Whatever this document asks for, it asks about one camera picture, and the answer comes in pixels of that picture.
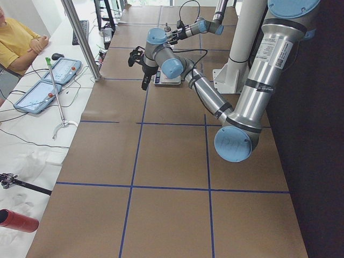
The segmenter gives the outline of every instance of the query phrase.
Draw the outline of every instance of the red can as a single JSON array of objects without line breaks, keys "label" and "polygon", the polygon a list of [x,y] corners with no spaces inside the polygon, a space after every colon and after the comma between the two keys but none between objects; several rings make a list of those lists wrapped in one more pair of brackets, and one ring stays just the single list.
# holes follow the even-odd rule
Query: red can
[{"label": "red can", "polygon": [[7,209],[0,210],[0,226],[27,233],[38,228],[38,220]]}]

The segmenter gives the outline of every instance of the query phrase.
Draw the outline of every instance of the computer mouse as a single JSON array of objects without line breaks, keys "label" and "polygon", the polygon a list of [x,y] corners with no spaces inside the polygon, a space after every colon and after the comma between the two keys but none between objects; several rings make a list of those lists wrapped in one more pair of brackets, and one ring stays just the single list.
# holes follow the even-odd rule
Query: computer mouse
[{"label": "computer mouse", "polygon": [[64,55],[63,55],[63,54],[60,54],[60,53],[54,53],[54,54],[52,55],[52,59],[53,59],[53,60],[57,60],[57,59],[63,58],[63,57],[64,57]]}]

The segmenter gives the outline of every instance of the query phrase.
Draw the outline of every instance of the tablet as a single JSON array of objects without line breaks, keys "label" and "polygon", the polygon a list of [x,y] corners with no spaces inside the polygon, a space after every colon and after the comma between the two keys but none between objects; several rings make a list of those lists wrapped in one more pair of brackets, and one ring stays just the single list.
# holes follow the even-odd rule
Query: tablet
[{"label": "tablet", "polygon": [[[81,61],[69,59],[69,58],[59,58],[53,65],[53,75],[55,83],[60,85],[67,84],[76,72],[81,67]],[[43,81],[52,82],[50,72],[47,72],[43,77]]]},{"label": "tablet", "polygon": [[[58,92],[62,86],[56,84]],[[24,112],[38,114],[55,99],[54,85],[51,82],[38,81],[26,94],[24,94],[14,107]]]}]

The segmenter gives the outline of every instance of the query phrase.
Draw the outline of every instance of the black keyboard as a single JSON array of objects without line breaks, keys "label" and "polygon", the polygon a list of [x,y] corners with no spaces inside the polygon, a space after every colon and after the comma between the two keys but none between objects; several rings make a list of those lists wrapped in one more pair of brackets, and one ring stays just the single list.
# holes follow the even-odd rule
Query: black keyboard
[{"label": "black keyboard", "polygon": [[[88,20],[80,20],[80,25],[81,25],[82,31],[84,32],[86,40],[88,40],[88,29],[90,26]],[[71,44],[79,45],[79,42],[77,42],[77,37],[74,31],[73,31],[73,40],[71,41]]]}]

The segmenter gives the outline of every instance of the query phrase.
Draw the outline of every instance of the dark background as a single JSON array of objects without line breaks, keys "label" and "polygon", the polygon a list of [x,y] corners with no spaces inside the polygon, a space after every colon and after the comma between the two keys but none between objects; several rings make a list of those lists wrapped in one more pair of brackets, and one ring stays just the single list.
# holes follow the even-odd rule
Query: dark background
[{"label": "dark background", "polygon": [[309,258],[344,257],[343,29],[344,1],[321,1],[267,107]]}]

